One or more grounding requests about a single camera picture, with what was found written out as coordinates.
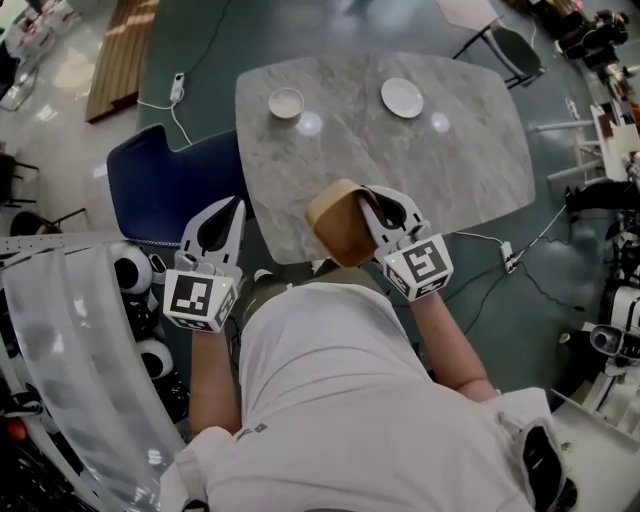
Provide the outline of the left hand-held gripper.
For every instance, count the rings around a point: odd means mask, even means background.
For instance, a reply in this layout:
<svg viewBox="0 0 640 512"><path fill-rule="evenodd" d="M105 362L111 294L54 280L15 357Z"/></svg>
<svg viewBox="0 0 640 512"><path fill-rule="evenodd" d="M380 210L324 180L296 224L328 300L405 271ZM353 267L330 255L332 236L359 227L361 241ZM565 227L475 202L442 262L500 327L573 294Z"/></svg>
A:
<svg viewBox="0 0 640 512"><path fill-rule="evenodd" d="M177 327L222 332L243 284L245 221L244 201L224 198L188 222L164 286L163 313Z"/></svg>

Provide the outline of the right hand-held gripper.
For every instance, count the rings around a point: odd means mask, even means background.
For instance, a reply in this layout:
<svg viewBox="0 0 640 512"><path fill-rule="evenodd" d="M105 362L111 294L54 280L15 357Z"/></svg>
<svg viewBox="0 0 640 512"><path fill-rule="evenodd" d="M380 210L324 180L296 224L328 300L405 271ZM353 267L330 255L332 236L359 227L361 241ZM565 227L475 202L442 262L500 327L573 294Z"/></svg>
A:
<svg viewBox="0 0 640 512"><path fill-rule="evenodd" d="M405 299L414 302L449 283L454 266L444 238L432 232L411 197L368 185L358 200L382 274Z"/></svg>

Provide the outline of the brown square wooden bowl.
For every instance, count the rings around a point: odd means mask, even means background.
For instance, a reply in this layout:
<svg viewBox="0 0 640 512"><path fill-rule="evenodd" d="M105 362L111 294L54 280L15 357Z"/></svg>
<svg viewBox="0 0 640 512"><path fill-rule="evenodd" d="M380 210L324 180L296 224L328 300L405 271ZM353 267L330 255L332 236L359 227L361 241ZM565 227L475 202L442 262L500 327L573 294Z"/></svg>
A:
<svg viewBox="0 0 640 512"><path fill-rule="evenodd" d="M360 199L373 199L365 187L339 179L308 205L305 218L313 235L330 259L343 268L369 261L376 244L360 206Z"/></svg>

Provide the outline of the person's right forearm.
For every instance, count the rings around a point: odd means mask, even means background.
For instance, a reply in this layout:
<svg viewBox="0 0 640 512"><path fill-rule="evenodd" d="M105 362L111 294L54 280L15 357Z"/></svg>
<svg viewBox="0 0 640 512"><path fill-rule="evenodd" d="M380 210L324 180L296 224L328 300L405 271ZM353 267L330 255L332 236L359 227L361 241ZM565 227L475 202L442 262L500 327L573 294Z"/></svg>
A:
<svg viewBox="0 0 640 512"><path fill-rule="evenodd" d="M478 354L437 292L413 301L410 309L440 385L475 402L499 395Z"/></svg>

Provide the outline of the person's left forearm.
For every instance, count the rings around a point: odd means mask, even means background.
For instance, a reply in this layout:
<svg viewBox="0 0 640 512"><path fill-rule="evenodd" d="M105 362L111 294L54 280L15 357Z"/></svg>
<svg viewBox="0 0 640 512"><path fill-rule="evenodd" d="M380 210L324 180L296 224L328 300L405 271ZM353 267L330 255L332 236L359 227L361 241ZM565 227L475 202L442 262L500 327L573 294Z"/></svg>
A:
<svg viewBox="0 0 640 512"><path fill-rule="evenodd" d="M193 332L189 424L193 437L211 427L231 434L241 428L240 402L223 333Z"/></svg>

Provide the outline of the dark blue chair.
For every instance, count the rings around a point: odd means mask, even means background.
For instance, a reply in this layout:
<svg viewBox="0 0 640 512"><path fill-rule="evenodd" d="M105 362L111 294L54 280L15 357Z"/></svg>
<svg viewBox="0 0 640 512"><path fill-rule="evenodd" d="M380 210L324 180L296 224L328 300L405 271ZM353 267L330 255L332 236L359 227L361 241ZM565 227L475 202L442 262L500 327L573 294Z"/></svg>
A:
<svg viewBox="0 0 640 512"><path fill-rule="evenodd" d="M234 130L174 151L164 126L152 125L111 150L106 166L118 226L130 240L176 247L196 214L229 196L255 216Z"/></svg>

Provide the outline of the grey marble table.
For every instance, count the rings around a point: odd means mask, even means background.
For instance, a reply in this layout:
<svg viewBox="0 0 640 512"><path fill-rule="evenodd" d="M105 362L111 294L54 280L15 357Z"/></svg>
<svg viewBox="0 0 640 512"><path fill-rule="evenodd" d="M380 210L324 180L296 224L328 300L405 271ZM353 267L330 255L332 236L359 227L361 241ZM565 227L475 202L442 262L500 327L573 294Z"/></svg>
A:
<svg viewBox="0 0 640 512"><path fill-rule="evenodd" d="M413 119L381 99L389 78L409 80L424 108ZM304 109L281 120L271 93L297 89ZM236 133L263 239L280 264L323 255L309 203L341 178L409 195L439 233L463 231L529 205L534 176L525 131L496 72L416 53L305 57L242 73Z"/></svg>

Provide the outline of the person's grey trousers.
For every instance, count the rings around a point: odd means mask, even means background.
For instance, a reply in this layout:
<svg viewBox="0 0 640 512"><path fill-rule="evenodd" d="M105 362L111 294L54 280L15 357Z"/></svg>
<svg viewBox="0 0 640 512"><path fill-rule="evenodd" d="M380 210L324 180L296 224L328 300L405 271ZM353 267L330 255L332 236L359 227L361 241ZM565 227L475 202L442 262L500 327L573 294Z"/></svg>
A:
<svg viewBox="0 0 640 512"><path fill-rule="evenodd" d="M311 282L327 282L327 277L340 267L331 259L316 260L311 263L312 277L301 284ZM270 299L293 288L294 283L286 281L273 273L271 277L261 278L258 282L253 280L248 296L244 302L241 325L245 327L250 318Z"/></svg>

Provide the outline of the white round robot head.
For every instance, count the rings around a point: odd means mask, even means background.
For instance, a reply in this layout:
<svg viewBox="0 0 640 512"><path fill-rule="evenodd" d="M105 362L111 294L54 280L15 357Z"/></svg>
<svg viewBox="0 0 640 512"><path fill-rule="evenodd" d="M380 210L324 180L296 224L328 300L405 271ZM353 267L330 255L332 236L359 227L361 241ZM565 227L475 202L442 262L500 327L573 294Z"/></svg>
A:
<svg viewBox="0 0 640 512"><path fill-rule="evenodd" d="M126 243L113 244L110 251L123 293L140 295L152 284L162 285L165 282L167 267L158 255L147 255L137 246Z"/></svg>
<svg viewBox="0 0 640 512"><path fill-rule="evenodd" d="M171 352L163 342L149 338L137 342L136 348L152 380L168 376L174 370Z"/></svg>

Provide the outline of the white round plate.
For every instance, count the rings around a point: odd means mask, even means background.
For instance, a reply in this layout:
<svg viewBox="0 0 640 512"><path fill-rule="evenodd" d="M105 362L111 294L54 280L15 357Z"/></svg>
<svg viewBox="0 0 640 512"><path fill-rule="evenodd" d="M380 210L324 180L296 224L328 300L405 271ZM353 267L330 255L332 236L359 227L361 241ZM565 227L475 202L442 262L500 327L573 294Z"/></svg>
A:
<svg viewBox="0 0 640 512"><path fill-rule="evenodd" d="M413 119L423 111L422 93L409 80L389 78L382 84L380 93L384 106L400 118Z"/></svg>

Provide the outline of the small white bowl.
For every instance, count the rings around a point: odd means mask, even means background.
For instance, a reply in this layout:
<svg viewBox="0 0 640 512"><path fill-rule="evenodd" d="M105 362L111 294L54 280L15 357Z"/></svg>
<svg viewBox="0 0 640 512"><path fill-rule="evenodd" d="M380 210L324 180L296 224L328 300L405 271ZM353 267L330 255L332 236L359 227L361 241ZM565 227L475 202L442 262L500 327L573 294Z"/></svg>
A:
<svg viewBox="0 0 640 512"><path fill-rule="evenodd" d="M304 97L295 88L281 87L271 93L268 108L270 113L278 119L294 119L304 109Z"/></svg>

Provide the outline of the clear curved plastic panel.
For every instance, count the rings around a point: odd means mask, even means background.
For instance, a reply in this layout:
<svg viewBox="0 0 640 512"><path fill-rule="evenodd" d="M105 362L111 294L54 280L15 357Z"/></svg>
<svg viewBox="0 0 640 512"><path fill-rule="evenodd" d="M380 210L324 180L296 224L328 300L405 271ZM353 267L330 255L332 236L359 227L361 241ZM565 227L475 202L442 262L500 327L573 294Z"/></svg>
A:
<svg viewBox="0 0 640 512"><path fill-rule="evenodd" d="M71 448L117 507L160 512L184 443L143 364L106 245L32 255L2 273L27 370Z"/></svg>

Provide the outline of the wooden slatted platform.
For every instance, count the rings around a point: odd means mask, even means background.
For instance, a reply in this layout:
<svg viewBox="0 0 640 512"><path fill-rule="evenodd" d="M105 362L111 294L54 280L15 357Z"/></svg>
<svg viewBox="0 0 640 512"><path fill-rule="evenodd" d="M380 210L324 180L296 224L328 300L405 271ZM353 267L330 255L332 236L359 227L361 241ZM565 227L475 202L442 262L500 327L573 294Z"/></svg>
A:
<svg viewBox="0 0 640 512"><path fill-rule="evenodd" d="M137 104L159 0L117 0L97 58L85 121L95 124Z"/></svg>

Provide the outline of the person's white shirt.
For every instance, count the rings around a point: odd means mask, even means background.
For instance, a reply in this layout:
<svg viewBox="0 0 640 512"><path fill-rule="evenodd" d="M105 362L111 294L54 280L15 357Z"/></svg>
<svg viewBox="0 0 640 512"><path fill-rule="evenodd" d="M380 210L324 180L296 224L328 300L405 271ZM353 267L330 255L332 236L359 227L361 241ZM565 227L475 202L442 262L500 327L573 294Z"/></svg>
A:
<svg viewBox="0 0 640 512"><path fill-rule="evenodd" d="M241 428L211 427L161 479L161 512L549 512L567 482L546 394L440 385L390 302L310 283L242 332Z"/></svg>

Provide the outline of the dark green chair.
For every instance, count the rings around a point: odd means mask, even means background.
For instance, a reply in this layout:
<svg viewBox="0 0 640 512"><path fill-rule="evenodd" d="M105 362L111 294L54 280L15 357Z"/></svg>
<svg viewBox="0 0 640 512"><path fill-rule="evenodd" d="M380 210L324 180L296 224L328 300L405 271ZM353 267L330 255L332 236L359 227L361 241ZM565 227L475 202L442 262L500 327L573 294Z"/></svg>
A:
<svg viewBox="0 0 640 512"><path fill-rule="evenodd" d="M497 22L485 26L471 37L453 59L460 57L478 40L482 40L511 72L512 76L504 80L508 90L518 86L528 87L546 73L546 68L531 44L518 32Z"/></svg>

